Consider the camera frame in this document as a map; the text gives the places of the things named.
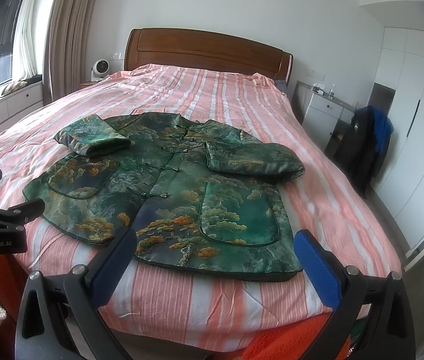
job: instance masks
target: window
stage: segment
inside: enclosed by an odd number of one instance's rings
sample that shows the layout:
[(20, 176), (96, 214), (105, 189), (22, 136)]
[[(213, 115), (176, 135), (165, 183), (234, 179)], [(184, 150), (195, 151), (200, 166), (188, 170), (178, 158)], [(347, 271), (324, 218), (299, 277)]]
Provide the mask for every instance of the window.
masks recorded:
[(0, 1), (0, 84), (12, 78), (12, 51), (22, 0)]

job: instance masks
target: white sheer curtain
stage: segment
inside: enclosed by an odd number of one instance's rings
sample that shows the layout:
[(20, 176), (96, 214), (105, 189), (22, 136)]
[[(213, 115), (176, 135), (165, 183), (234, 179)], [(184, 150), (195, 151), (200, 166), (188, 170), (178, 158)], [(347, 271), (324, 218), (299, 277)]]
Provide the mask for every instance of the white sheer curtain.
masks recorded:
[(28, 79), (37, 74), (32, 40), (32, 16), (35, 0), (22, 0), (15, 29), (12, 51), (12, 81)]
[(43, 62), (43, 102), (79, 89), (95, 0), (54, 0)]

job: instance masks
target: green jacket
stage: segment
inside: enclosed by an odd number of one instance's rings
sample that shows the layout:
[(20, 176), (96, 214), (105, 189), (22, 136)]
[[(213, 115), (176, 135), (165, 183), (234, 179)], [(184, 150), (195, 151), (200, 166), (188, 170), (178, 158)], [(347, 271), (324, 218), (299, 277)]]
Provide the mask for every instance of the green jacket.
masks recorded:
[(87, 116), (55, 139), (73, 152), (23, 192), (71, 237), (105, 244), (130, 227), (139, 261), (255, 281), (301, 270), (275, 185), (304, 173), (287, 147), (157, 112)]

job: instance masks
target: wall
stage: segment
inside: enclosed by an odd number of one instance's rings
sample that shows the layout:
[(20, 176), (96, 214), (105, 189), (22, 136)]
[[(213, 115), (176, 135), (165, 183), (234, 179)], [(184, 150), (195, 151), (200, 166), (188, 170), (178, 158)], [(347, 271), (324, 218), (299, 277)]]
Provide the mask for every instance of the wall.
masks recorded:
[(32, 17), (32, 39), (34, 43), (37, 74), (42, 74), (43, 72), (43, 50), (52, 3), (53, 0), (35, 0)]
[[(125, 51), (133, 28), (179, 27), (240, 36), (294, 55), (289, 92), (299, 79), (317, 82), (359, 105), (369, 99), (382, 45), (383, 26), (358, 0), (96, 0), (86, 51), (86, 75), (97, 59)], [(112, 61), (120, 70), (123, 61)]]

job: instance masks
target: folded sleeve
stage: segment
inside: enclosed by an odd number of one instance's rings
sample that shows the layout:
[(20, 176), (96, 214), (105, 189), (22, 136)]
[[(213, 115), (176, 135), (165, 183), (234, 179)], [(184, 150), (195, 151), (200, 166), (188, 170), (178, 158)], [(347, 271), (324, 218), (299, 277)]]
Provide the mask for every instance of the folded sleeve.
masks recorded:
[(266, 176), (276, 182), (292, 181), (305, 173), (304, 164), (288, 147), (278, 143), (205, 143), (210, 170)]
[(86, 116), (62, 128), (54, 139), (84, 157), (110, 154), (133, 143), (96, 114)]

